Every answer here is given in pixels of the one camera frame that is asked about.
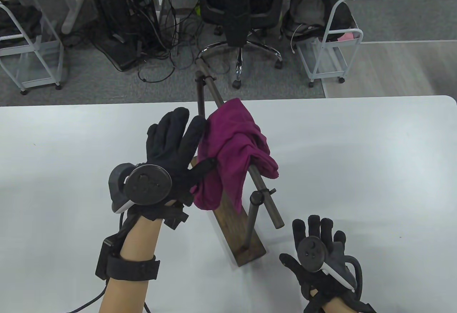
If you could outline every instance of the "white cable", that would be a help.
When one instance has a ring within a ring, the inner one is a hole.
[[[162,45],[162,47],[163,47],[165,50],[168,50],[168,48],[162,43],[162,40],[160,39],[160,36],[159,36],[159,34],[157,33],[157,30],[155,29],[155,26],[154,26],[154,24],[152,23],[151,19],[149,19],[149,17],[148,17],[148,16],[145,14],[145,12],[142,11],[141,9],[138,8],[137,10],[138,10],[141,14],[143,14],[143,15],[146,17],[146,19],[151,23],[151,26],[152,26],[152,28],[153,28],[153,30],[154,30],[154,32],[155,32],[155,35],[157,36],[157,39],[159,40],[160,45]]]
[[[295,55],[295,51],[293,50],[292,48],[292,40],[293,40],[293,36],[295,35],[295,32],[297,32],[297,29],[299,29],[303,24],[299,24],[298,27],[295,29],[295,31],[293,32],[292,34],[292,38],[290,39],[290,49],[292,50],[292,53]]]

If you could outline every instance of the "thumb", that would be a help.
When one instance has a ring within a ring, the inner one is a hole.
[[[297,277],[298,283],[303,285],[306,280],[306,270],[302,265],[293,258],[290,254],[280,254],[279,260],[281,261],[282,265],[286,268],[289,268]]]
[[[187,173],[188,183],[191,187],[198,184],[204,177],[212,170],[215,169],[217,165],[216,158],[207,158],[196,166],[194,166],[189,172]]]

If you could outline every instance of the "white desk leg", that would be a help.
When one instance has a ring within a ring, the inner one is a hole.
[[[70,11],[65,18],[64,24],[62,25],[62,33],[69,34],[73,25],[75,24],[76,18],[81,10],[84,0],[65,0]]]

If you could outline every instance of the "office chair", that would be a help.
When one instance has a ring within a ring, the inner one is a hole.
[[[253,46],[274,55],[275,68],[282,68],[282,57],[278,50],[262,43],[247,40],[255,29],[276,26],[281,14],[282,0],[200,0],[201,17],[204,22],[222,26],[227,40],[207,45],[198,58],[209,50],[222,46],[238,48],[233,88],[240,89],[243,70],[243,47]]]

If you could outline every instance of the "chair wheel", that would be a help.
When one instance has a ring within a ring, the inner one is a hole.
[[[222,29],[222,26],[216,26],[214,28],[214,35],[222,35],[224,33],[224,30]]]
[[[276,61],[275,68],[276,69],[282,69],[282,60],[277,60]]]
[[[241,81],[234,80],[232,83],[232,87],[235,89],[240,89],[241,88]]]

